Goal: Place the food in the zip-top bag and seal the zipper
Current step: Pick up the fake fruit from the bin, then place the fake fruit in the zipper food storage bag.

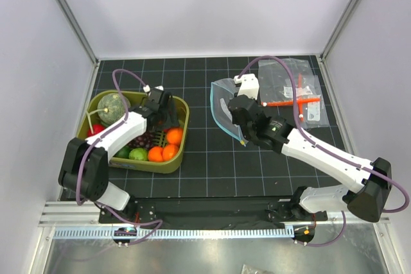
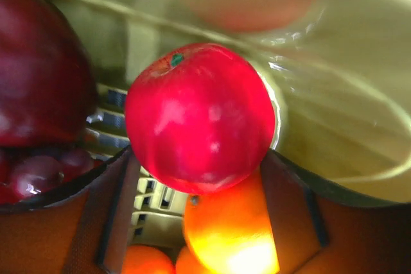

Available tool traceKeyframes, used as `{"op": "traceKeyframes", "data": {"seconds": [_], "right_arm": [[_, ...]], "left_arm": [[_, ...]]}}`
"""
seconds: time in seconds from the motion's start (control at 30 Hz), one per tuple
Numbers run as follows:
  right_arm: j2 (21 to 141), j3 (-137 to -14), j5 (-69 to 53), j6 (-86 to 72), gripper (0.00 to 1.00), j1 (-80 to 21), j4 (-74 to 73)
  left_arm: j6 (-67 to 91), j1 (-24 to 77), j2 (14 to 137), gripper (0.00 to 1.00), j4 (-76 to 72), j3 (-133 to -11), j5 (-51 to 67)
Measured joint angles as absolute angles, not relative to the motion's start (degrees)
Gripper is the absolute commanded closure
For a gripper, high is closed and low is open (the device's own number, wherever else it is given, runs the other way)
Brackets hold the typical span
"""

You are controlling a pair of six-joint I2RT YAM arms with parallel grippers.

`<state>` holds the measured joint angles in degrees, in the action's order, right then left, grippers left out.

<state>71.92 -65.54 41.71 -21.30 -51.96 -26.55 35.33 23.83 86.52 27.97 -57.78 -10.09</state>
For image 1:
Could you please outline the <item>orange toy tangerine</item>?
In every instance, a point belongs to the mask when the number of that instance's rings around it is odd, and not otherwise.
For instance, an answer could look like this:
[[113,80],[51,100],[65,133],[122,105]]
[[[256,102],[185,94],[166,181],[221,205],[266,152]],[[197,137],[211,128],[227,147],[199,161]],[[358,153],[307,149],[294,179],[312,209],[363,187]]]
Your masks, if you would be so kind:
[[152,149],[148,151],[148,160],[150,162],[163,162],[163,147],[154,146]]
[[168,144],[180,146],[184,135],[184,129],[181,127],[170,128],[166,132],[166,141]]
[[165,147],[163,147],[162,150],[162,159],[163,161],[169,161],[173,159],[177,153],[179,152],[179,147],[174,144],[167,144]]

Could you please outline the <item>clear zip top bag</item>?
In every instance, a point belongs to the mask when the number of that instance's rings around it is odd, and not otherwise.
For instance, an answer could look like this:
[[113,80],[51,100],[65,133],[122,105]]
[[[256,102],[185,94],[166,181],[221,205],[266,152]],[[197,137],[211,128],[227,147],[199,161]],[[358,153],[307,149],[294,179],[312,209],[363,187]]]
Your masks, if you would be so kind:
[[211,83],[210,103],[211,114],[218,125],[226,134],[236,139],[242,146],[247,145],[241,129],[232,122],[232,114],[228,109],[228,104],[234,98],[238,88],[232,78],[223,78]]

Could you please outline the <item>purple toy grape bunch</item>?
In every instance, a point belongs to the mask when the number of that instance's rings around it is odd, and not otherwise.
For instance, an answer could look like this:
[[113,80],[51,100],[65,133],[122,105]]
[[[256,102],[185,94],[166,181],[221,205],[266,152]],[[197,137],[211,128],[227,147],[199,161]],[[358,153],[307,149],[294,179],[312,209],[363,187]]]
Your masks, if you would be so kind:
[[161,141],[161,134],[159,132],[146,132],[134,139],[132,139],[127,146],[130,149],[144,148],[150,150],[154,146],[158,146]]

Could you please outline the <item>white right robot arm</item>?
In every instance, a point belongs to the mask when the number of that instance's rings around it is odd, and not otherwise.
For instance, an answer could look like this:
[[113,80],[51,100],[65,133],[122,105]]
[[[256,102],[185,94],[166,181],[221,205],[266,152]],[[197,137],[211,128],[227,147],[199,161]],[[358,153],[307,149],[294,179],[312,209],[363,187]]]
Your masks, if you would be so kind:
[[332,187],[299,187],[289,204],[293,218],[304,220],[316,212],[347,210],[364,221],[380,220],[392,189],[389,161],[381,157],[370,161],[346,153],[298,130],[282,117],[267,116],[245,95],[231,99],[228,109],[246,141],[300,160],[339,182]]

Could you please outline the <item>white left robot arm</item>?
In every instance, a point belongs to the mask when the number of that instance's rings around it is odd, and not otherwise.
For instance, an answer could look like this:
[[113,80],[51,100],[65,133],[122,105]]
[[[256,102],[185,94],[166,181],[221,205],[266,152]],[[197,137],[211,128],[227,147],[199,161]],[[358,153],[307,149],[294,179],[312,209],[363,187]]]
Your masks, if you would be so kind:
[[100,203],[113,209],[122,223],[132,221],[136,207],[131,196],[109,181],[111,158],[132,139],[148,132],[179,125],[173,96],[162,87],[153,88],[140,105],[128,106],[114,124],[88,139],[71,139],[67,145],[58,183],[76,193],[76,201]]

